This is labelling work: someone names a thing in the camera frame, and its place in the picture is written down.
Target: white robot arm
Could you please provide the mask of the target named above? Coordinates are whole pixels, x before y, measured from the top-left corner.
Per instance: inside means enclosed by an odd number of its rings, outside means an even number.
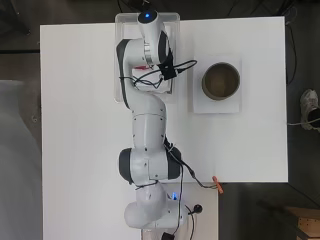
[[[172,61],[172,54],[157,12],[141,13],[138,23],[143,38],[123,39],[117,46],[122,95],[132,111],[134,143],[134,148],[120,153],[119,171],[125,180],[138,187],[136,202],[125,210],[125,220],[128,226],[139,229],[175,228],[179,219],[179,225],[186,221],[188,214],[183,204],[180,208],[178,201],[167,197],[159,182],[180,176],[179,163],[164,147],[166,106],[157,96],[137,90],[132,78],[134,67],[159,66]]]

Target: gray floor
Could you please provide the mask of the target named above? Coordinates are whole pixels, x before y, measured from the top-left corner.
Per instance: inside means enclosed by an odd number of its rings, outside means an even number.
[[[182,20],[224,18],[233,0],[153,1],[158,11],[178,12]],[[240,0],[230,17],[248,17],[258,0]],[[267,16],[281,1],[266,0],[252,16]],[[119,12],[115,0],[15,0],[20,17],[31,34],[13,32],[0,37],[0,50],[39,49],[39,25],[113,22]],[[287,87],[289,122],[300,121],[299,98],[313,88],[320,93],[320,4],[296,4],[292,23],[298,56],[293,83]],[[293,71],[293,51],[288,35],[287,70]],[[0,79],[25,82],[21,94],[21,115],[41,146],[40,57],[39,54],[0,55]],[[320,204],[320,134],[300,127],[288,127],[289,182]],[[317,204],[287,184],[227,184],[220,197],[220,239],[296,239],[275,221],[257,201],[276,205],[316,208]]]

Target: white tabletop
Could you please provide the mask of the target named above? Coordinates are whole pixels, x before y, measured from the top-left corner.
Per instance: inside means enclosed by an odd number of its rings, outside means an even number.
[[[167,105],[169,140],[201,181],[286,182],[283,18],[182,21],[180,31],[178,62],[241,56],[242,105],[238,114],[193,114],[189,71]],[[135,199],[117,165],[132,146],[131,112],[114,101],[113,79],[114,24],[41,27],[45,240],[139,239],[123,219]],[[199,221],[213,223],[202,234],[216,239],[217,194],[208,194],[212,210]]]

